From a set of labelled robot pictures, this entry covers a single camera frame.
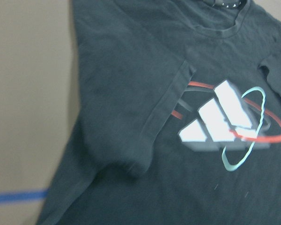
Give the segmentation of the brown paper table cover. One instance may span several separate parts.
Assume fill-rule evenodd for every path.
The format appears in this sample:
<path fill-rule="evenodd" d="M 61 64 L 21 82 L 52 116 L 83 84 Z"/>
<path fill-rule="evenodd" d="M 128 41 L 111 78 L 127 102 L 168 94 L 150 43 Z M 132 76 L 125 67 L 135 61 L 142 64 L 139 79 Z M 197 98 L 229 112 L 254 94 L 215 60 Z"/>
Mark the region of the brown paper table cover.
<path fill-rule="evenodd" d="M 0 0 L 0 197 L 42 194 L 79 111 L 69 0 Z"/>

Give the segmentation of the black graphic t-shirt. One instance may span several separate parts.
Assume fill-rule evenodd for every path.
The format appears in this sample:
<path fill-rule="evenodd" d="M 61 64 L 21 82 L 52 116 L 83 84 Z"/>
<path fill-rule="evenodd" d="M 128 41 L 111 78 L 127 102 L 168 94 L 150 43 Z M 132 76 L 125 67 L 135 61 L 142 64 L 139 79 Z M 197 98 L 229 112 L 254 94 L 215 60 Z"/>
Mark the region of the black graphic t-shirt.
<path fill-rule="evenodd" d="M 252 0 L 74 0 L 81 109 L 39 225 L 281 225 L 281 22 Z"/>

